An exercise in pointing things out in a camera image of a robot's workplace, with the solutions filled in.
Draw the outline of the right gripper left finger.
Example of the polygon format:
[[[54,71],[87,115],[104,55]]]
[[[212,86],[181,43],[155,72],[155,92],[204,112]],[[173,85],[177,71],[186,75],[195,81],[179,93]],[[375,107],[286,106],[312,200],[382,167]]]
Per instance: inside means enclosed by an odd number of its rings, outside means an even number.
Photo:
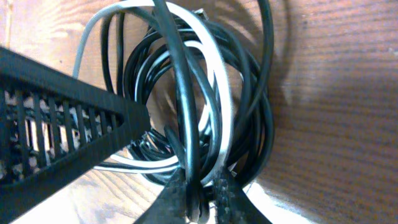
[[[185,171],[178,168],[153,204],[134,224],[186,223],[187,218],[193,222],[198,221],[199,198],[187,184]]]

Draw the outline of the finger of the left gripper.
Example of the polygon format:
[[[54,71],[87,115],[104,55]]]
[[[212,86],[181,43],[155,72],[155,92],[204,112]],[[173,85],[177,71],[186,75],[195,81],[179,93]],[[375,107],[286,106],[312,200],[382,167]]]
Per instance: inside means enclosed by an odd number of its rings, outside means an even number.
[[[144,105],[1,49],[1,222],[148,130]]]

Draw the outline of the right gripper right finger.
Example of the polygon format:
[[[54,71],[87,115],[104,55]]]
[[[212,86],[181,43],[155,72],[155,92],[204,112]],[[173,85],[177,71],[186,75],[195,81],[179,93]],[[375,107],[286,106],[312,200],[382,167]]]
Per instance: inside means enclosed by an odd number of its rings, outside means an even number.
[[[214,181],[214,196],[217,223],[271,224],[227,169],[223,169]]]

